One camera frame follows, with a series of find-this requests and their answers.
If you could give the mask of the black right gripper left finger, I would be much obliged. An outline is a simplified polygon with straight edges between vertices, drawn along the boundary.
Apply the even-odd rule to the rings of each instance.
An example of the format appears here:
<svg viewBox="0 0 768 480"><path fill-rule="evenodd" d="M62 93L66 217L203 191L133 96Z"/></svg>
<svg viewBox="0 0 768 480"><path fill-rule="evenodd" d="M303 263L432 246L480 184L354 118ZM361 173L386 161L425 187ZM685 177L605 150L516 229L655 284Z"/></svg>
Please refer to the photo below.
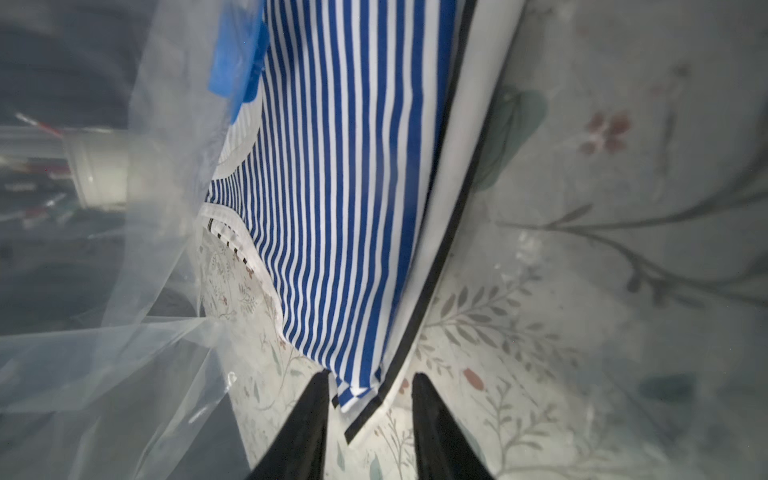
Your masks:
<svg viewBox="0 0 768 480"><path fill-rule="evenodd" d="M246 479L323 479L329 404L328 372L316 373Z"/></svg>

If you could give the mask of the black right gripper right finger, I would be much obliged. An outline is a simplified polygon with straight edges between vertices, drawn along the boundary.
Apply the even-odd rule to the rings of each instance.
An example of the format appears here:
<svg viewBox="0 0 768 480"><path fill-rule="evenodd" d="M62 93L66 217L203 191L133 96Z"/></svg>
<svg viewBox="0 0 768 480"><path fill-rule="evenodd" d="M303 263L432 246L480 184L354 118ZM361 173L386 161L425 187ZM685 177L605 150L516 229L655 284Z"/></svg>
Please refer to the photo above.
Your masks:
<svg viewBox="0 0 768 480"><path fill-rule="evenodd" d="M492 479L424 373L413 378L412 411L418 479Z"/></svg>

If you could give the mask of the blue white striped garment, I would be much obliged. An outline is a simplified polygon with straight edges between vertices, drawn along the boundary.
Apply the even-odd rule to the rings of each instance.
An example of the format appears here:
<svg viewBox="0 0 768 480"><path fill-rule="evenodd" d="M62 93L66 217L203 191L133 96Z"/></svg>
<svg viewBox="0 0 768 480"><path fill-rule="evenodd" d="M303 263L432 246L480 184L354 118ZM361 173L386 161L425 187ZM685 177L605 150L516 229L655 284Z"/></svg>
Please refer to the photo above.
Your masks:
<svg viewBox="0 0 768 480"><path fill-rule="evenodd" d="M425 213L453 1L270 1L260 109L202 212L340 406L375 390Z"/></svg>

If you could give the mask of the clear vacuum bag blue zip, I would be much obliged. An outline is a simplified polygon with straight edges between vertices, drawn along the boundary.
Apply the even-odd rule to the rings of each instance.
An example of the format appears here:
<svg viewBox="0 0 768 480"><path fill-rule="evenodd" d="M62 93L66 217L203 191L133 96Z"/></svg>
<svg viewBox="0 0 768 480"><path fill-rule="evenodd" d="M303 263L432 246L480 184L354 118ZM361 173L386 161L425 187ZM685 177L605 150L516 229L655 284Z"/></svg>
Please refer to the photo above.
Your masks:
<svg viewBox="0 0 768 480"><path fill-rule="evenodd" d="M246 479L311 378L206 231L225 1L5 1L1 127L134 136L124 212L1 226L1 475ZM426 374L492 479L767 475L767 5L519 1L392 403L323 479L418 479Z"/></svg>

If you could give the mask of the black white striped garment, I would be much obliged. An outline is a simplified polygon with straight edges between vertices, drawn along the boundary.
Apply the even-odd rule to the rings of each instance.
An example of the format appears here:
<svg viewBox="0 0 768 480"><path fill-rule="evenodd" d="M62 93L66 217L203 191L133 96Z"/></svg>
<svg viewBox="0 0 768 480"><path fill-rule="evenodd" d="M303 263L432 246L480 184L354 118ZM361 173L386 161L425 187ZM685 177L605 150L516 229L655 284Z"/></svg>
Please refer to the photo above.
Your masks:
<svg viewBox="0 0 768 480"><path fill-rule="evenodd" d="M457 5L457 13L445 110L420 233L383 356L384 375L375 390L348 409L339 404L336 384L336 404L345 424L344 435L348 442L355 442L368 433L382 417L392 403L397 383L410 361L416 336L458 228L471 177L478 164L481 134L492 95L523 10L519 1L453 2ZM259 110L257 95L253 102L246 103L232 125L213 180L232 171L228 157L247 133L240 123L243 109ZM265 282L258 279L229 243L211 228L211 221L202 209L206 231L227 246L259 282L268 315L278 338L282 340L274 318L276 306L265 291Z"/></svg>

